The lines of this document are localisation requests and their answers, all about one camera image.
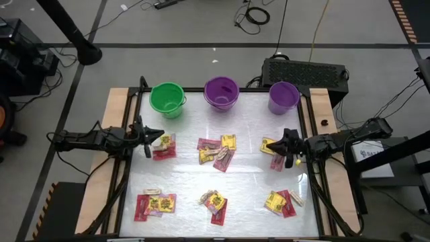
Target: floor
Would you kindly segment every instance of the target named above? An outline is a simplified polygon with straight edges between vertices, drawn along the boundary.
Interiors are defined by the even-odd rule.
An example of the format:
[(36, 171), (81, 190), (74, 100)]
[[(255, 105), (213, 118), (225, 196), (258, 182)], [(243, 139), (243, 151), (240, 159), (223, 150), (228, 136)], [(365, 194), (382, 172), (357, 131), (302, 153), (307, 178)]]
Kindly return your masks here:
[[(60, 0), (84, 34), (93, 26), (104, 25), (116, 17), (122, 11), (122, 4), (130, 7), (137, 1)], [(0, 0), (0, 5), (6, 2), (9, 1)], [(254, 36), (242, 32), (232, 22), (242, 0), (187, 0), (166, 9), (146, 11), (138, 4), (90, 36), (101, 47), (102, 60), (86, 67), (74, 64), (60, 68), (63, 84), (50, 97), (39, 99), (17, 113), (16, 129), (28, 135), (28, 142), (23, 147), (6, 147), (1, 151), (5, 157), (0, 164), (3, 240), (31, 239), (52, 182), (85, 181), (84, 175), (61, 163), (57, 157), (52, 159), (45, 138), (47, 132), (63, 128), (77, 132), (89, 130), (103, 117), (109, 89), (137, 86), (141, 75), (151, 86), (174, 81), (185, 87), (202, 87), (210, 78), (225, 75), (244, 87), (260, 74), (264, 58), (275, 51), (284, 3), (275, 0), (263, 7), (271, 19), (261, 26), (261, 33)], [(279, 52), (292, 60), (308, 60), (310, 43), (324, 4), (323, 0), (288, 1)], [(254, 5), (261, 7), (261, 2), (254, 0)], [(0, 8), (0, 16), (21, 18), (45, 43), (62, 46), (67, 42), (35, 0), (12, 1)], [(245, 29), (256, 30), (245, 22)], [(419, 55), (430, 56), (427, 44), (418, 45), (415, 54), (411, 51), (389, 0), (330, 0), (316, 43), (312, 61), (342, 64), (351, 73), (350, 92), (343, 104), (343, 117), (347, 122), (373, 116), (415, 78), (415, 59)], [(64, 52), (74, 53), (74, 49), (65, 48)], [(65, 64), (71, 62), (67, 57), (61, 59)], [(411, 92), (401, 96), (385, 114), (400, 107)], [(425, 104), (429, 102), (430, 96), (422, 88), (403, 109), (391, 116), (388, 121), (394, 136), (414, 137), (427, 131), (430, 107)], [(89, 171), (92, 156), (90, 151), (63, 155), (84, 171)], [(420, 162), (429, 158), (430, 153), (417, 155)], [(41, 170), (48, 171), (44, 184), (44, 179), (39, 179)], [(38, 179), (42, 183), (36, 186)], [(414, 211), (424, 207), (418, 189), (386, 191)], [(387, 197), (366, 191), (365, 198), (370, 214), (365, 215), (364, 236), (399, 240), (399, 232), (409, 231), (430, 237), (425, 224)]]

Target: table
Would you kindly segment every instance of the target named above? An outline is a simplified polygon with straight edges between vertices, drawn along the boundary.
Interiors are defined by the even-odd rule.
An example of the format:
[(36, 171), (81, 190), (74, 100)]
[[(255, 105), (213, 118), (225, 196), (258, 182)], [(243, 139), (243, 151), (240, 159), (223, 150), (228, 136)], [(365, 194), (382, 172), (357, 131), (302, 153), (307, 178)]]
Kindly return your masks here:
[[(130, 123), (133, 112), (124, 113), (126, 104), (134, 107), (139, 101), (136, 98), (127, 98), (130, 94), (133, 94), (136, 90), (128, 88), (113, 88), (110, 90), (110, 94), (107, 100), (105, 108), (105, 115), (103, 117), (102, 126), (121, 126), (123, 123), (123, 116), (128, 117), (124, 121)], [(310, 101), (313, 112), (308, 113), (308, 104)], [(329, 95), (326, 89), (311, 89), (310, 98), (307, 100), (302, 97), (301, 99), (304, 116), (304, 123), (306, 127), (307, 136), (312, 135), (311, 129), (311, 118), (314, 116), (316, 131), (318, 134), (336, 132), (335, 119), (333, 118), (333, 111), (329, 101)], [(322, 126), (320, 123), (322, 120), (328, 120), (328, 126)], [(99, 153), (95, 156), (92, 169), (97, 167), (106, 157), (105, 153)], [(336, 158), (343, 160), (341, 154), (336, 154)], [(116, 178), (117, 184), (122, 176), (122, 170), (124, 163), (119, 164), (119, 175)], [(94, 218), (99, 214), (100, 210), (106, 203), (106, 198), (109, 194), (109, 186), (112, 179), (112, 171), (114, 170), (114, 161), (107, 162), (102, 168), (100, 168), (90, 179), (87, 189), (85, 191), (81, 211), (79, 214), (79, 220), (77, 223), (76, 233), (80, 233), (85, 230)], [(327, 173), (327, 184), (330, 190), (331, 200), (335, 208), (339, 211), (340, 215), (354, 230), (359, 230), (359, 223), (357, 219), (357, 212), (355, 209), (355, 203), (349, 186), (347, 172), (339, 165), (334, 162), (327, 162), (326, 164)], [(320, 234), (332, 235), (330, 230), (330, 222), (327, 216), (327, 212), (319, 202), (320, 214), (322, 224), (320, 225)], [(113, 233), (118, 230), (118, 224), (116, 224), (116, 215), (122, 213), (118, 210), (118, 201), (112, 208), (111, 216), (109, 217), (109, 223), (106, 227), (108, 233)]]

